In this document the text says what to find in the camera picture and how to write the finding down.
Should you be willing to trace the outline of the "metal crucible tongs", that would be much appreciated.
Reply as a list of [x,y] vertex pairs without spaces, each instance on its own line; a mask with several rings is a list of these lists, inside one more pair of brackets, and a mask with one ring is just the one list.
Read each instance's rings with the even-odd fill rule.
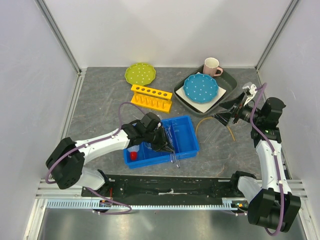
[[172,148],[172,151],[170,152],[170,161],[178,169],[180,169],[181,166],[180,166],[180,162],[179,162],[179,160],[177,159],[177,156],[176,156],[176,151],[175,151],[174,142],[173,142],[173,135],[172,135],[172,132],[171,132],[171,130],[172,130],[171,124],[164,123],[164,129],[165,129],[166,136],[168,138],[168,143],[169,143],[170,147]]

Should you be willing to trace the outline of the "wash bottle red cap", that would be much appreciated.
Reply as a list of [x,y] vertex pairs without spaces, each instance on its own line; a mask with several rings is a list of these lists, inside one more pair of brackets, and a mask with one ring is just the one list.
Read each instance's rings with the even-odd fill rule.
[[127,149],[127,151],[129,152],[129,157],[130,157],[131,161],[137,160],[139,150],[140,150],[139,145],[134,145],[134,146],[131,146]]

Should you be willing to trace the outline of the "glass flask white stopper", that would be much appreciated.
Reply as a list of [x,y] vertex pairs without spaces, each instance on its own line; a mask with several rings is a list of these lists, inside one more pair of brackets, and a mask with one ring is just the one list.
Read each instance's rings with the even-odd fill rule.
[[143,143],[143,148],[144,148],[144,151],[152,151],[152,145],[150,143],[147,143],[147,142],[144,142]]

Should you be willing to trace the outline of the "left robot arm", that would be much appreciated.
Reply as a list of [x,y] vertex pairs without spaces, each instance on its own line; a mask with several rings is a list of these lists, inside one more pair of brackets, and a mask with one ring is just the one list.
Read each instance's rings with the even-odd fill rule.
[[74,185],[92,189],[99,197],[110,191],[107,177],[100,170],[85,167],[88,162],[108,153],[148,143],[155,152],[175,151],[160,118],[146,113],[142,119],[123,124],[116,130],[86,140],[62,139],[45,165],[47,184],[57,184],[61,190]]

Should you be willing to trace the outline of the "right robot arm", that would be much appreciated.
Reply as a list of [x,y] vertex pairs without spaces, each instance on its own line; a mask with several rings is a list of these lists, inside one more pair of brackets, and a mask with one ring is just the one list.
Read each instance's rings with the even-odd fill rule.
[[254,123],[250,136],[259,157],[262,185],[253,175],[236,172],[236,180],[229,184],[229,191],[235,197],[244,195],[248,201],[250,224],[276,233],[288,232],[300,210],[301,200],[293,195],[282,162],[282,139],[277,125],[286,105],[276,97],[269,97],[261,109],[253,110],[246,98],[242,93],[220,103],[223,111],[214,118],[224,126],[238,120]]

